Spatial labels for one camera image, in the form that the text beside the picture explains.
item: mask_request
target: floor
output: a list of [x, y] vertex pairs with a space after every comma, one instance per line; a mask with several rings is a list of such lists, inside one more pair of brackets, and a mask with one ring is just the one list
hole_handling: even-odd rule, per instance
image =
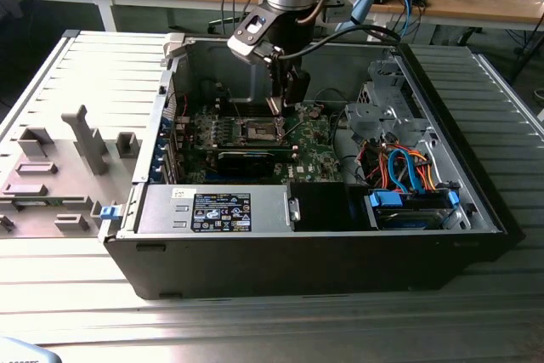
[[[40, 64], [47, 58], [54, 45], [66, 29], [103, 30], [98, 10], [89, 4], [22, 1], [23, 17], [16, 19], [11, 14], [0, 20], [0, 118], [4, 118], [9, 107], [17, 100], [26, 84], [31, 80]], [[187, 28], [198, 27], [196, 22], [213, 19], [213, 12], [195, 17], [201, 13], [194, 11], [187, 19], [189, 11], [170, 11], [157, 13], [154, 9], [124, 7], [116, 10], [117, 24], [123, 31], [167, 31], [167, 26], [183, 21]], [[434, 43], [445, 43], [445, 39], [435, 38]], [[468, 46], [473, 51], [483, 53], [491, 64], [508, 77], [516, 60], [514, 49], [519, 45], [504, 30], [485, 29], [472, 35]], [[536, 56], [524, 69], [514, 84], [514, 89], [524, 102], [538, 113], [544, 106], [533, 98], [536, 88], [544, 87], [544, 55]]]

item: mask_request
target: metal table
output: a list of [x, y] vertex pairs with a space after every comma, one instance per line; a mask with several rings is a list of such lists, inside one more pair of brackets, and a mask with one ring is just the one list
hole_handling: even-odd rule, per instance
[[[154, 89], [162, 39], [92, 32], [63, 37], [0, 128], [0, 177], [17, 154], [11, 135], [24, 118], [45, 105], [44, 98], [61, 104], [69, 92], [50, 91], [59, 85], [54, 79], [60, 71], [69, 75], [78, 66], [93, 67], [96, 78], [110, 79], [156, 73], [157, 79], [140, 80], [152, 82]], [[127, 128], [139, 132], [154, 93], [133, 90], [114, 103], [116, 94], [99, 88], [71, 89], [73, 99], [102, 109], [95, 124], [103, 135]], [[453, 103], [463, 105], [455, 98]], [[125, 122], [111, 122], [112, 107], [127, 116]], [[480, 127], [488, 128], [482, 132], [490, 131], [490, 122], [486, 115]], [[528, 177], [524, 172], [530, 169], [521, 168], [518, 177]], [[539, 172], [533, 171], [534, 180], [541, 180]], [[530, 192], [541, 197], [540, 186]], [[145, 301], [95, 237], [23, 240], [5, 234], [0, 335], [40, 344], [64, 362], [529, 361], [527, 345], [541, 338], [544, 310], [544, 204], [522, 205], [519, 211], [527, 238], [497, 262], [473, 266], [440, 291], [331, 297]]]

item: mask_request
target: white cord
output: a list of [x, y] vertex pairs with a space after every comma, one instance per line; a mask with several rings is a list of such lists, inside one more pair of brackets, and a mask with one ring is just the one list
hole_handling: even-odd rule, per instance
[[541, 102], [544, 102], [544, 88], [537, 88], [533, 91], [533, 97]]

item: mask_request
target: power supply label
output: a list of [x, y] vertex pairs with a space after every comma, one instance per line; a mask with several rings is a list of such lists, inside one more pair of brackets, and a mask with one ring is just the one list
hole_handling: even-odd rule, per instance
[[249, 193], [195, 194], [190, 228], [196, 233], [251, 231], [251, 195]]

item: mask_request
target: electronic device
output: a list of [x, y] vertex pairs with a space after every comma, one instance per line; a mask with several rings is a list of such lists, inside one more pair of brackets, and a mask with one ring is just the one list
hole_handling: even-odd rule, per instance
[[450, 113], [473, 105], [463, 87], [505, 95], [467, 49], [455, 75], [473, 86], [436, 64], [449, 48], [326, 45], [280, 116], [268, 72], [225, 41], [170, 36], [165, 50], [133, 188], [99, 231], [140, 297], [439, 288], [523, 238]]
[[[313, 39], [318, 17], [341, 23], [337, 33], [367, 30], [361, 22], [373, 3], [374, 0], [263, 0], [235, 29], [229, 48], [248, 64], [267, 67], [272, 81], [267, 102], [271, 112], [280, 115], [302, 102], [308, 90], [310, 77], [302, 68], [302, 57], [308, 50], [302, 50]], [[353, 11], [346, 8], [350, 4]], [[346, 14], [338, 12], [346, 9]], [[327, 13], [332, 20], [327, 20]], [[376, 35], [372, 30], [369, 33], [382, 40], [400, 39], [391, 31], [385, 31], [386, 36]]]

